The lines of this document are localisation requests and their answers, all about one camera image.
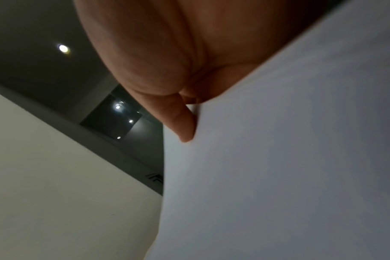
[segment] person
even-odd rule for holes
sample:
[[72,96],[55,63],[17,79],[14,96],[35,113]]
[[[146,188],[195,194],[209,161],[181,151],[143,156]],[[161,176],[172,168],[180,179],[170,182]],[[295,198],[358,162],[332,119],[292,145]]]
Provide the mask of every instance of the person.
[[76,0],[120,83],[192,139],[164,128],[146,259],[390,260],[390,0],[327,4]]
[[282,49],[326,0],[75,0],[92,44],[118,82],[183,142],[185,106],[212,99]]

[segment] beige wall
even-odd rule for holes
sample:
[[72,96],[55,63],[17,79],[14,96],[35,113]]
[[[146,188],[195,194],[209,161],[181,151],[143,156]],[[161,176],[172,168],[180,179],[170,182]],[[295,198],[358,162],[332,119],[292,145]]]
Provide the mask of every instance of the beige wall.
[[0,259],[142,259],[161,196],[0,96]]

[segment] recessed light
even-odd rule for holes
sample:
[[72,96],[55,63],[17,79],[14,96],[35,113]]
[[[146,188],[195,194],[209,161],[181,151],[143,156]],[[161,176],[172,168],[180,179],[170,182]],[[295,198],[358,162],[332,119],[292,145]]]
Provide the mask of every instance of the recessed light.
[[68,54],[70,52],[69,48],[63,44],[58,45],[58,49],[64,54]]

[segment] skin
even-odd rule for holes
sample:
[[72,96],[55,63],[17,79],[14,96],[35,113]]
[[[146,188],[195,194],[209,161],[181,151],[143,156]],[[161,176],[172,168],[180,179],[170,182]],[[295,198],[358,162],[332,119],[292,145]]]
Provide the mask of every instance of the skin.
[[322,0],[75,0],[118,82],[182,142],[212,99],[303,32]]

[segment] round ceiling light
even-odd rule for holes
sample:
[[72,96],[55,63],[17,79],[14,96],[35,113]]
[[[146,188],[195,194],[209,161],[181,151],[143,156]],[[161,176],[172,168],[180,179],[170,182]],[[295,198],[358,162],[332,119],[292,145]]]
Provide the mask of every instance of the round ceiling light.
[[58,49],[64,54],[68,54],[70,52],[69,48],[63,44],[58,45]]

